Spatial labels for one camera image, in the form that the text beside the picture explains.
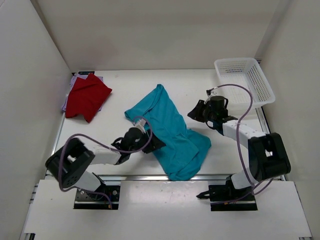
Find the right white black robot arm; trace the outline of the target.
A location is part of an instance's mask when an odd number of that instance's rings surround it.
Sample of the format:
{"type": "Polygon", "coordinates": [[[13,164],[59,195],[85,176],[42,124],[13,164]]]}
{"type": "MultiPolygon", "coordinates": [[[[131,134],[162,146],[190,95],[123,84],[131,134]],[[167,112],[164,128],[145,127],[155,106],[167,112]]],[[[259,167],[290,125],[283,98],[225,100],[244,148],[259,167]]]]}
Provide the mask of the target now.
{"type": "Polygon", "coordinates": [[[281,136],[278,133],[264,133],[241,123],[229,115],[228,99],[210,96],[199,100],[188,117],[205,123],[222,136],[236,141],[237,149],[248,150],[248,166],[241,172],[228,176],[225,184],[210,186],[208,191],[197,195],[198,199],[213,202],[232,203],[254,193],[255,187],[265,180],[271,180],[291,171],[291,164],[281,136]]]}

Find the red t-shirt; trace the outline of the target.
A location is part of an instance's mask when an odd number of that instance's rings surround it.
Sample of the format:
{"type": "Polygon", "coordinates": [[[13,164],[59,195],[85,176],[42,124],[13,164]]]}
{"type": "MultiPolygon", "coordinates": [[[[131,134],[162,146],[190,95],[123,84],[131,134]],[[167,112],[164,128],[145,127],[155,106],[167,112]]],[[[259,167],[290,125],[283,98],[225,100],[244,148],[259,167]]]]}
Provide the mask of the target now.
{"type": "Polygon", "coordinates": [[[67,97],[65,117],[82,115],[90,123],[111,93],[112,89],[93,73],[85,79],[77,77],[67,97]]]}

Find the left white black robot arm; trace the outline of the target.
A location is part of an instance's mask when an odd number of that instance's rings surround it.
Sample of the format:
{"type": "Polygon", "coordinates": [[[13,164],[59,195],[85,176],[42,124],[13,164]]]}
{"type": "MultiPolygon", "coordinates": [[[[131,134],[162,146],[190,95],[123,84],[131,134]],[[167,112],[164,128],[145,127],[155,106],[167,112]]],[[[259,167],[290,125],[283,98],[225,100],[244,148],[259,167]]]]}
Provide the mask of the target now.
{"type": "Polygon", "coordinates": [[[98,164],[121,165],[129,160],[133,152],[149,154],[166,146],[150,129],[138,127],[129,128],[123,137],[116,138],[111,145],[115,150],[93,152],[74,137],[47,159],[45,167],[63,190],[78,188],[94,201],[108,201],[111,197],[107,185],[95,173],[87,171],[94,160],[98,164]]]}

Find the teal t-shirt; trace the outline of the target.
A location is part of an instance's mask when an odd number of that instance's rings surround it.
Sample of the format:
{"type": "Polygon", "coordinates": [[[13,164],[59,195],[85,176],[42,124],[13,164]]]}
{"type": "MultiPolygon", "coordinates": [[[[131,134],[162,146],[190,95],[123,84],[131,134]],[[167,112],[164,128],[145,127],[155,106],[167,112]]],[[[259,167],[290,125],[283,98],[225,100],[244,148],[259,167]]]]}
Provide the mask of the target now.
{"type": "Polygon", "coordinates": [[[124,115],[132,122],[137,117],[147,119],[152,133],[165,143],[153,154],[171,181],[188,181],[200,171],[211,140],[187,128],[163,85],[158,84],[124,115]]]}

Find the purple t-shirt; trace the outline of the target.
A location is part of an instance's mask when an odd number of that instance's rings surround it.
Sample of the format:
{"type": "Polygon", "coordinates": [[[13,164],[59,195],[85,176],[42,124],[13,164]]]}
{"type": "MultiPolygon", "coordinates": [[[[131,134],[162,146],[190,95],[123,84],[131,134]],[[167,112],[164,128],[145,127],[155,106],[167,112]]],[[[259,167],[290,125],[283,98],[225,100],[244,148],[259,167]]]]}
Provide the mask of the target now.
{"type": "MultiPolygon", "coordinates": [[[[70,83],[69,83],[69,86],[70,86],[69,91],[71,91],[71,90],[73,89],[74,84],[75,84],[77,78],[86,80],[87,77],[88,77],[88,75],[80,75],[80,74],[78,74],[78,73],[77,73],[76,75],[74,75],[74,76],[71,78],[70,83]]],[[[61,111],[62,111],[63,113],[64,113],[64,112],[66,111],[66,109],[67,109],[68,96],[69,96],[69,94],[66,95],[65,101],[64,101],[63,105],[61,106],[61,111]]]]}

